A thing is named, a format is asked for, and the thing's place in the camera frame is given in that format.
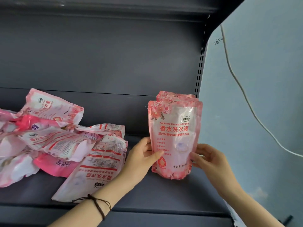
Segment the brown string bracelet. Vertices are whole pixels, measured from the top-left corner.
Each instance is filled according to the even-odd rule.
[[[92,196],[91,194],[88,194],[87,197],[82,197],[82,198],[78,198],[76,200],[72,200],[72,202],[76,202],[76,201],[81,201],[81,200],[93,200],[95,206],[97,207],[97,209],[99,210],[101,216],[102,216],[102,220],[105,220],[105,215],[104,215],[104,212],[101,210],[100,206],[98,205],[97,203],[97,200],[99,201],[103,201],[105,204],[107,204],[107,206],[109,207],[109,210],[111,211],[112,210],[112,206],[111,204],[108,202],[108,201],[105,201],[103,199],[99,199],[99,198],[95,198],[94,196]]]

